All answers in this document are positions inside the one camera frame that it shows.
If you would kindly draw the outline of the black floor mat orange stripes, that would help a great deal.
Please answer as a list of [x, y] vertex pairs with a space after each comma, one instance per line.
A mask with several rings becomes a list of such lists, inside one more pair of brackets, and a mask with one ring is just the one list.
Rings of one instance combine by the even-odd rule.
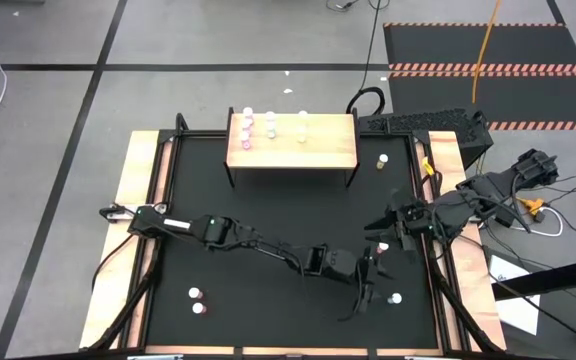
[[576, 44], [563, 23], [387, 23], [395, 111], [480, 110], [492, 130], [576, 130]]

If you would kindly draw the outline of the black aluminium table frame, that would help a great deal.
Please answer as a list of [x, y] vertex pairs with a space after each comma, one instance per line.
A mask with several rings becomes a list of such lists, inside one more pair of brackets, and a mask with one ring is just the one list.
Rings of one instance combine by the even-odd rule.
[[[421, 134], [359, 131], [360, 166], [350, 186], [342, 170], [309, 169], [237, 169], [231, 186], [224, 167], [225, 131], [179, 126], [170, 139], [162, 202], [168, 215], [232, 217], [272, 243], [297, 246], [299, 255], [303, 246], [326, 243], [361, 256], [366, 247], [378, 245], [366, 239], [364, 226], [384, 216], [393, 189], [423, 199], [415, 152]], [[381, 154], [389, 160], [377, 170]], [[442, 275], [432, 247], [437, 240], [428, 237], [418, 238], [420, 252], [413, 256], [389, 244], [381, 261], [393, 278], [377, 279], [381, 298], [359, 314], [352, 313], [356, 287], [302, 278], [259, 252], [211, 252], [170, 236], [137, 238], [154, 244], [145, 274], [109, 328], [87, 347], [90, 354], [107, 351], [138, 307], [145, 310], [138, 352], [197, 350], [240, 359], [298, 349], [314, 357], [432, 352], [448, 345], [447, 307], [482, 352], [498, 352]], [[191, 299], [191, 287], [201, 289], [204, 298]], [[402, 295], [400, 304], [387, 302], [393, 293]], [[196, 302], [207, 307], [205, 314], [192, 311]]]

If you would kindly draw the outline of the orange plug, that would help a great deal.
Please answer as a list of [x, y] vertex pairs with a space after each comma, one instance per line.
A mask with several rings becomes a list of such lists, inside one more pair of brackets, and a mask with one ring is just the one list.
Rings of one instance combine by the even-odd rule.
[[541, 208], [545, 205], [545, 201], [541, 198], [537, 199], [518, 198], [518, 201], [532, 216], [536, 216], [541, 211]]

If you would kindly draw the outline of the wooden shelf black metal legs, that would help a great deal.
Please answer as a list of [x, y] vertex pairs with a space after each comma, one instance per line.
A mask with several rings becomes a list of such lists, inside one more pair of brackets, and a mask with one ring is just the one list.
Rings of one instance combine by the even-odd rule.
[[[344, 182], [350, 186], [360, 166], [358, 119], [349, 114], [308, 113], [308, 122], [301, 124], [298, 113], [275, 113], [274, 124], [266, 123], [265, 113], [254, 110], [254, 123], [247, 126], [242, 111], [229, 110], [226, 131], [224, 167], [228, 182], [235, 185], [237, 169], [326, 169], [345, 172]], [[297, 141], [297, 127], [307, 126], [305, 143]], [[267, 137], [267, 127], [275, 126], [276, 137]], [[250, 132], [251, 148], [244, 150], [240, 132]]]

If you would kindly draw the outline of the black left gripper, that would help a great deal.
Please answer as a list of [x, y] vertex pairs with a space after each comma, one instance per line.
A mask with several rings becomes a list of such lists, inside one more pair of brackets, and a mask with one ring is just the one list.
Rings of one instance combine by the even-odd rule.
[[[377, 276], [391, 279], [392, 276], [381, 261], [386, 251], [383, 254], [377, 254], [376, 247], [377, 245], [368, 246], [365, 254], [360, 257], [347, 250], [329, 250], [326, 253], [326, 277], [346, 284], [365, 283], [366, 278], [375, 279]], [[375, 290], [373, 284], [362, 284], [355, 302], [355, 313], [365, 313], [368, 306], [380, 298], [381, 295]]]

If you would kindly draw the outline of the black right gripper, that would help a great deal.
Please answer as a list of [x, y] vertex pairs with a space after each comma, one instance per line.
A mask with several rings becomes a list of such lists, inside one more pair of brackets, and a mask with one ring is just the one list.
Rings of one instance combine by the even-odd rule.
[[375, 243], [399, 242], [408, 256], [420, 252], [418, 238], [421, 235], [433, 235], [431, 209], [423, 200], [393, 189], [390, 197], [390, 211], [377, 220], [364, 226], [365, 230], [380, 230], [369, 233], [367, 240]]

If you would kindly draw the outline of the white paper sheet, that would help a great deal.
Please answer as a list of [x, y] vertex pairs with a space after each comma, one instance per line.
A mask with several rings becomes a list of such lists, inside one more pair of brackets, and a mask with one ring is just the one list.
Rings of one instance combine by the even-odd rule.
[[[489, 280], [495, 284], [498, 280], [505, 281], [528, 275], [524, 268], [515, 265], [496, 255], [489, 261]], [[528, 300], [521, 297], [507, 300], [497, 300], [496, 307], [500, 320], [516, 329], [533, 336], [537, 335], [539, 310], [529, 304], [540, 305], [540, 295], [528, 296]]]

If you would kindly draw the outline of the black metal beam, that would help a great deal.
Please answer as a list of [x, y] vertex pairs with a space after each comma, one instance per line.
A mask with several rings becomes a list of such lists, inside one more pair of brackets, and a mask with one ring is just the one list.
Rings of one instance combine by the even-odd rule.
[[492, 285], [496, 300], [540, 295], [568, 288], [576, 288], [576, 263], [498, 281]]

